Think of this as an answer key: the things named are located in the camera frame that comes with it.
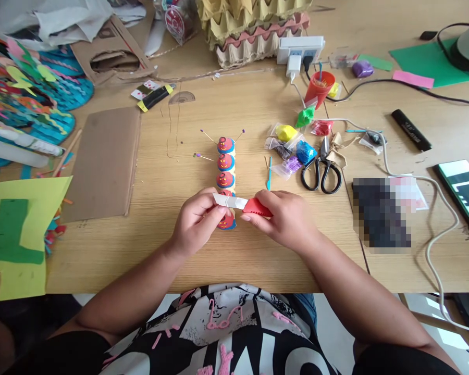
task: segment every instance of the hand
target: hand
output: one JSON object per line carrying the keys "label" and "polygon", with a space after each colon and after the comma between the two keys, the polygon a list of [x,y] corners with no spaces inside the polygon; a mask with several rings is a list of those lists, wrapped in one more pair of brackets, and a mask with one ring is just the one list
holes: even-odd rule
{"label": "hand", "polygon": [[299,195],[286,191],[261,190],[255,197],[273,214],[266,219],[257,214],[243,214],[257,229],[299,255],[312,251],[323,236],[314,224],[309,207]]}
{"label": "hand", "polygon": [[230,215],[227,207],[216,205],[212,193],[217,193],[215,187],[200,190],[182,205],[170,238],[172,247],[182,255],[200,250],[224,215]]}

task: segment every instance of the white bottle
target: white bottle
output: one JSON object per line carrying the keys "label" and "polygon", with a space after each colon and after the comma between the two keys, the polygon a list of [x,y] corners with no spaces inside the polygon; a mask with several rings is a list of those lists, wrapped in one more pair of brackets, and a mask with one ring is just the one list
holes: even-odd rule
{"label": "white bottle", "polygon": [[0,158],[42,168],[48,164],[48,157],[0,141]]}
{"label": "white bottle", "polygon": [[44,154],[61,156],[66,151],[65,148],[56,146],[55,144],[46,141],[42,141],[41,139],[33,137],[32,135],[23,132],[18,132],[15,130],[0,128],[0,136],[10,141],[13,141],[19,146],[27,147]]}

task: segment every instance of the plug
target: plug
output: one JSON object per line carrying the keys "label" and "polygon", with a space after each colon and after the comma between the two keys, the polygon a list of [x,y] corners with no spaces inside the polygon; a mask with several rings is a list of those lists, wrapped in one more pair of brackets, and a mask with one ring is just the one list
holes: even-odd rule
{"label": "plug", "polygon": [[293,83],[297,74],[301,72],[301,60],[302,56],[300,55],[291,55],[288,57],[287,77],[290,77],[290,83]]}
{"label": "plug", "polygon": [[306,73],[306,76],[310,81],[311,81],[311,78],[309,77],[309,66],[311,65],[312,61],[313,61],[313,56],[305,56],[304,59],[302,60],[302,65],[304,65],[304,72]]}

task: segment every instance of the black scissors handle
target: black scissors handle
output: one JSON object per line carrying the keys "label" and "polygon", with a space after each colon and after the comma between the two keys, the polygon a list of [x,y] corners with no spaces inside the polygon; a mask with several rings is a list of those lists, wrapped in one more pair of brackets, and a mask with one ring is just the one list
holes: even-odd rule
{"label": "black scissors handle", "polygon": [[[333,165],[329,160],[321,160],[319,157],[311,160],[302,169],[302,172],[301,172],[301,182],[302,182],[302,184],[308,190],[311,190],[311,191],[318,190],[318,188],[320,186],[320,183],[319,183],[319,180],[320,180],[319,163],[320,162],[325,164],[325,170],[323,171],[323,178],[322,178],[322,183],[321,183],[322,192],[324,192],[325,194],[336,193],[340,189],[340,186],[342,185],[342,174],[340,173],[340,170],[335,165]],[[307,184],[306,178],[305,178],[306,171],[312,163],[314,163],[315,170],[316,170],[316,180],[315,180],[315,185],[313,187],[311,187]],[[337,185],[331,191],[326,190],[326,188],[325,188],[325,181],[327,179],[328,172],[330,171],[330,168],[337,175]]]}
{"label": "black scissors handle", "polygon": [[[336,193],[337,190],[339,190],[340,186],[342,185],[342,174],[340,173],[339,168],[337,168],[335,165],[333,165],[330,162],[330,160],[327,160],[327,161],[321,160],[321,162],[323,162],[325,164],[325,171],[323,172],[323,178],[322,178],[322,192],[324,192],[325,194]],[[332,191],[328,191],[328,190],[325,189],[325,181],[327,180],[328,171],[330,170],[330,168],[337,175],[337,185],[335,186],[335,188]]]}

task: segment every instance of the left hand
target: left hand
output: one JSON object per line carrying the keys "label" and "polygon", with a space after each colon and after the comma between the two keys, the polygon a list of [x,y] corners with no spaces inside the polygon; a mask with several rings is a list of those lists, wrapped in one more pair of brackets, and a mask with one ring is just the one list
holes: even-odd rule
{"label": "left hand", "polygon": [[215,187],[200,190],[182,205],[177,217],[171,245],[181,255],[191,256],[205,245],[224,215],[227,207],[217,206],[212,193]]}

